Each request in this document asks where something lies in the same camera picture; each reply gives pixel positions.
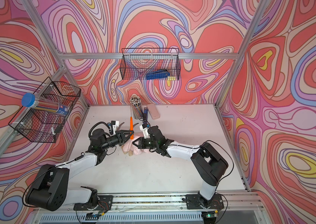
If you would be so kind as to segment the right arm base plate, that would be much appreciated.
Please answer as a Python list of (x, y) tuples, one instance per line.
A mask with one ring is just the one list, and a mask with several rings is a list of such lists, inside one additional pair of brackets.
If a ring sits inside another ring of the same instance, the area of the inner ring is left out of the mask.
[(187, 194), (182, 201), (186, 203), (189, 210), (214, 209), (220, 211), (224, 208), (222, 195), (218, 193), (215, 193), (209, 200), (200, 194)]

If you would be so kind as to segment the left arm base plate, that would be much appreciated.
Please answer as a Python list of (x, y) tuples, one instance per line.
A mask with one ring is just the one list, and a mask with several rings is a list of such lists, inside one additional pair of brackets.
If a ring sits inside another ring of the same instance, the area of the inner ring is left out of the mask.
[(86, 203), (76, 203), (74, 211), (103, 211), (111, 210), (113, 195), (91, 196)]

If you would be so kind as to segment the orange handle sickle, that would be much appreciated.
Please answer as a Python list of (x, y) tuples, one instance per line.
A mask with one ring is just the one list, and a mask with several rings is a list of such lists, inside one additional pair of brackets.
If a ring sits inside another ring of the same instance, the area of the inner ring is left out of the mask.
[(133, 132), (133, 117), (132, 117), (132, 107), (130, 106), (130, 130)]

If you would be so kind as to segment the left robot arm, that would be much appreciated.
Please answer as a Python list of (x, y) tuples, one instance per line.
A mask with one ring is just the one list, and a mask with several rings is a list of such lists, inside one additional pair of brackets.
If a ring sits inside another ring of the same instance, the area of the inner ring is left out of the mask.
[(90, 131), (88, 150), (69, 162), (43, 165), (28, 187), (23, 202), (27, 206), (48, 211), (56, 211), (62, 206), (71, 204), (87, 211), (98, 209), (100, 198), (97, 190), (85, 186), (69, 188), (69, 180), (99, 165), (107, 156), (109, 148), (122, 146), (133, 134), (132, 130), (118, 130), (112, 136), (103, 129)]

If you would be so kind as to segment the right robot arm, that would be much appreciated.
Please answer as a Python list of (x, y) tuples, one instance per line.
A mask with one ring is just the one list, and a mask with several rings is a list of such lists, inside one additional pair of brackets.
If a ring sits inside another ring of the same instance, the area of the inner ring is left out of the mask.
[(208, 141), (201, 145), (186, 145), (167, 139), (157, 126), (150, 127), (147, 133), (147, 137), (139, 137), (132, 144), (161, 156), (190, 160), (202, 178), (198, 196), (206, 202), (211, 201), (229, 167), (218, 151)]

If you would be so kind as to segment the pink terry rag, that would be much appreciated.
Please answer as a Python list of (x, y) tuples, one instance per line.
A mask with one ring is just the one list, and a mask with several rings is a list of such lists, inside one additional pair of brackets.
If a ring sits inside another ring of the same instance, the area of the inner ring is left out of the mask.
[(124, 154), (128, 154), (128, 152), (130, 150), (133, 151), (133, 155), (140, 155), (142, 153), (149, 153), (149, 149), (138, 149), (137, 147), (135, 147), (132, 142), (134, 140), (137, 140), (139, 137), (143, 137), (143, 134), (138, 133), (138, 134), (134, 134), (134, 138), (133, 140), (129, 139), (126, 143), (124, 143), (121, 146), (121, 149), (123, 151)]

